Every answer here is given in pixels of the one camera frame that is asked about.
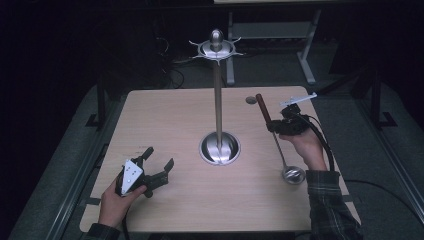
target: hand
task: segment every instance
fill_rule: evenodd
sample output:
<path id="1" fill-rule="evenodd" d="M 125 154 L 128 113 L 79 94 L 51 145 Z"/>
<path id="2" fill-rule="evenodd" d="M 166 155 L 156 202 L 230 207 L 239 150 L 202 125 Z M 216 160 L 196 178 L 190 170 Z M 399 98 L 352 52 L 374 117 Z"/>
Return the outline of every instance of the hand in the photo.
<path id="1" fill-rule="evenodd" d="M 125 214 L 127 214 L 128 208 L 141 194 L 146 191 L 146 186 L 140 186 L 133 192 L 128 194 L 126 197 L 120 197 L 115 193 L 116 179 L 102 194 L 102 201 L 100 206 L 99 223 L 116 228 Z"/>
<path id="2" fill-rule="evenodd" d="M 309 170 L 327 171 L 321 142 L 312 129 L 308 128 L 300 135 L 280 135 L 279 137 L 293 144 Z"/>

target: handle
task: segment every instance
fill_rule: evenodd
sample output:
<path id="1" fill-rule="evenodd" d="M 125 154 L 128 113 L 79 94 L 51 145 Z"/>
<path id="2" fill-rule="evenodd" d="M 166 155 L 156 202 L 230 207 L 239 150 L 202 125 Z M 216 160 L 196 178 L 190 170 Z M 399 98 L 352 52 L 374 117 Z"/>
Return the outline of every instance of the handle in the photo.
<path id="1" fill-rule="evenodd" d="M 268 109 L 266 109 L 264 99 L 260 93 L 256 94 L 256 101 L 258 101 L 259 107 L 261 108 L 262 115 L 264 116 L 265 122 L 270 123 L 271 117 L 269 116 Z"/>

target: floor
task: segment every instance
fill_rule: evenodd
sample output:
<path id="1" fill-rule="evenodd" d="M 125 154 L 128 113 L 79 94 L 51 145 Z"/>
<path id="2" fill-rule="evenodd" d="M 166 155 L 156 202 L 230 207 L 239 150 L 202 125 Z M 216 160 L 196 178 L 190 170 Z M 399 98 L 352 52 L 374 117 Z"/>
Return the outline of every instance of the floor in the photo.
<path id="1" fill-rule="evenodd" d="M 234 59 L 236 84 L 227 87 L 304 86 L 318 91 L 342 76 L 329 74 L 336 42 L 315 43 L 308 61 L 317 80 L 308 85 L 297 61 L 302 42 L 279 42 L 250 50 Z M 211 88 L 212 68 L 207 61 L 182 61 L 170 71 L 166 88 Z M 340 170 L 361 217 L 366 239 L 422 239 L 424 223 L 413 212 L 411 197 L 393 159 L 406 168 L 418 192 L 424 192 L 424 133 L 409 116 L 395 91 L 382 86 L 381 112 L 389 112 L 397 127 L 377 130 L 369 120 L 370 93 L 363 99 L 349 94 L 355 81 L 313 99 L 313 105 L 333 149 Z M 88 201 L 102 154 L 113 134 L 125 95 L 107 100 L 104 127 L 87 127 L 97 113 L 96 87 L 86 94 L 52 157 L 10 239 L 81 239 L 79 221 Z M 147 239 L 132 234 L 131 239 Z M 296 239 L 307 239 L 300 234 Z"/>

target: person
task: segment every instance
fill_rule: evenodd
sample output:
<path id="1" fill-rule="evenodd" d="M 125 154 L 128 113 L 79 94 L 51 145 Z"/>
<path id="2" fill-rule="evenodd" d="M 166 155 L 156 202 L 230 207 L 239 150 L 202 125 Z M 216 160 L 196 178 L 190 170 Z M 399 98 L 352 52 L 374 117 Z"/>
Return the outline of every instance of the person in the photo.
<path id="1" fill-rule="evenodd" d="M 340 173 L 327 170 L 323 148 L 315 133 L 308 129 L 300 135 L 279 137 L 291 142 L 308 166 L 306 181 L 311 206 L 310 239 L 363 239 L 360 224 L 343 201 Z M 131 203 L 146 190 L 145 186 L 141 186 L 121 198 L 114 192 L 115 184 L 116 181 L 112 182 L 103 193 L 98 223 L 91 226 L 85 239 L 117 239 L 120 232 L 116 227 Z"/>

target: spoon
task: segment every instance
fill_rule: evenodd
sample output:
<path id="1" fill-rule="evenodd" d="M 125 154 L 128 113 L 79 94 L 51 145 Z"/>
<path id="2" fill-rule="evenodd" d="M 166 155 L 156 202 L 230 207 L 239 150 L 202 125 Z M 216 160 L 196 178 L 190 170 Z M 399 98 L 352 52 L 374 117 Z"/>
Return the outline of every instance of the spoon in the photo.
<path id="1" fill-rule="evenodd" d="M 258 101 L 259 107 L 262 111 L 262 115 L 265 118 L 265 122 L 271 122 L 271 117 L 269 116 L 268 110 L 266 108 L 265 102 L 262 98 L 261 94 L 256 94 L 256 100 Z M 272 136 L 274 137 L 274 141 L 277 144 L 278 151 L 280 152 L 281 160 L 283 160 L 283 171 L 282 177 L 284 181 L 289 184 L 300 184 L 305 180 L 305 171 L 300 167 L 296 166 L 287 166 L 286 159 L 284 158 L 283 151 L 281 151 L 280 144 L 278 143 L 277 136 L 274 132 L 272 132 Z"/>

